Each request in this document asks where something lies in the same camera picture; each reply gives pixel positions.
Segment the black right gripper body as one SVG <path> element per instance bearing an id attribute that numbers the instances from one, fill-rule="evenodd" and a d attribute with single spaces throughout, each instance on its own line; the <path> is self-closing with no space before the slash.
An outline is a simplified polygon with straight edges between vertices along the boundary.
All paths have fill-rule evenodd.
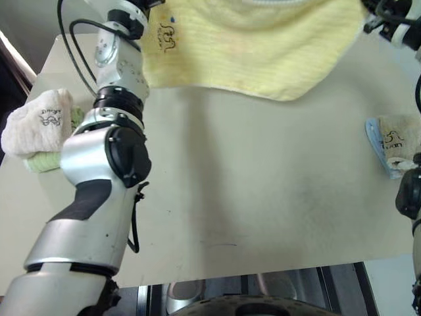
<path id="1" fill-rule="evenodd" d="M 391 29 L 396 29 L 398 26 L 411 26 L 411 19 L 407 15 L 411 8 L 411 1 L 361 1 L 364 8 L 372 15 L 363 27 L 365 34 L 370 34 L 373 30 L 383 26 L 382 32 L 387 35 L 392 34 Z"/>

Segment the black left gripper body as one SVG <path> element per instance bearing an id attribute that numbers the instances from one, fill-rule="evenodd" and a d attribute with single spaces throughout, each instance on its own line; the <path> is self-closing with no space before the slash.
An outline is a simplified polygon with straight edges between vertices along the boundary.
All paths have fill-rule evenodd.
<path id="1" fill-rule="evenodd" d="M 164 0 L 137 0 L 136 5 L 142 10 L 150 10 L 157 5 L 164 4 Z"/>

